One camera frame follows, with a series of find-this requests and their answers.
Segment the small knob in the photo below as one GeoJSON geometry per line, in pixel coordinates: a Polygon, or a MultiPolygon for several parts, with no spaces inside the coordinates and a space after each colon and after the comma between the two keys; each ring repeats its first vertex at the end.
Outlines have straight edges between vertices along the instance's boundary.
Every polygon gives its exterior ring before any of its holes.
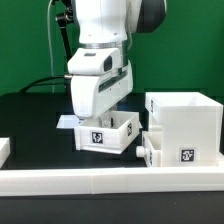
{"type": "Polygon", "coordinates": [[[144,158],[145,157],[145,148],[143,146],[137,146],[136,156],[139,157],[139,158],[144,158]]]}

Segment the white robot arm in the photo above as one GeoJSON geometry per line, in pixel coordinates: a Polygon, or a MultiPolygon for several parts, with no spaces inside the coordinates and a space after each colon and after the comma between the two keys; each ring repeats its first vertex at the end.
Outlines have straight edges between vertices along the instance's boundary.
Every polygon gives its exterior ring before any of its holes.
{"type": "Polygon", "coordinates": [[[165,18],[166,1],[71,0],[71,3],[74,20],[80,26],[81,44],[68,62],[68,71],[73,75],[73,108],[78,117],[95,119],[132,91],[127,33],[151,32],[157,28],[165,18]]]}

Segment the green wall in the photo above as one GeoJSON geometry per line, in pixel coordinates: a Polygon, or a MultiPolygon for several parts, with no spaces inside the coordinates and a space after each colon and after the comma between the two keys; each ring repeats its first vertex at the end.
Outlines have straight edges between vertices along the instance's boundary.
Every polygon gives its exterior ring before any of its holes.
{"type": "MultiPolygon", "coordinates": [[[[50,75],[47,6],[48,0],[1,2],[0,94],[50,75]]],[[[52,9],[53,14],[61,11],[60,4],[52,9]]],[[[55,73],[63,75],[65,54],[54,21],[52,33],[55,73]]],[[[69,35],[75,51],[78,27],[70,27],[69,35]]],[[[159,29],[133,34],[133,39],[135,92],[200,91],[224,102],[223,0],[168,0],[167,17],[159,29]]]]}

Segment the black table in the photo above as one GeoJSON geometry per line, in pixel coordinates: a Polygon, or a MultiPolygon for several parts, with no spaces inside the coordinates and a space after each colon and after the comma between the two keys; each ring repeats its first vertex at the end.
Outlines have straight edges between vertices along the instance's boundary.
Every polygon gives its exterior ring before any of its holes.
{"type": "MultiPolygon", "coordinates": [[[[144,95],[129,95],[120,110],[140,112],[144,95]]],[[[2,169],[145,167],[137,138],[121,155],[76,151],[73,130],[59,130],[73,114],[64,94],[7,94],[0,98],[0,137],[10,137],[2,169]]],[[[224,192],[173,192],[0,198],[0,223],[223,223],[224,192]]]]}

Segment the small white box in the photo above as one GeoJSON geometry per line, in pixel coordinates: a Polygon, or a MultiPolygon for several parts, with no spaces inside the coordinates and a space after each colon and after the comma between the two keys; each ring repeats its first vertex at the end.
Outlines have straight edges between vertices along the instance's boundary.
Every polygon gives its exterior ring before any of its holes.
{"type": "Polygon", "coordinates": [[[112,128],[102,128],[101,120],[85,120],[75,127],[77,150],[121,154],[139,134],[139,114],[112,111],[112,128]]]}
{"type": "Polygon", "coordinates": [[[153,166],[155,153],[160,155],[155,166],[218,165],[223,105],[200,93],[152,92],[146,93],[145,106],[149,126],[143,144],[150,142],[144,156],[148,166],[153,166]]]}

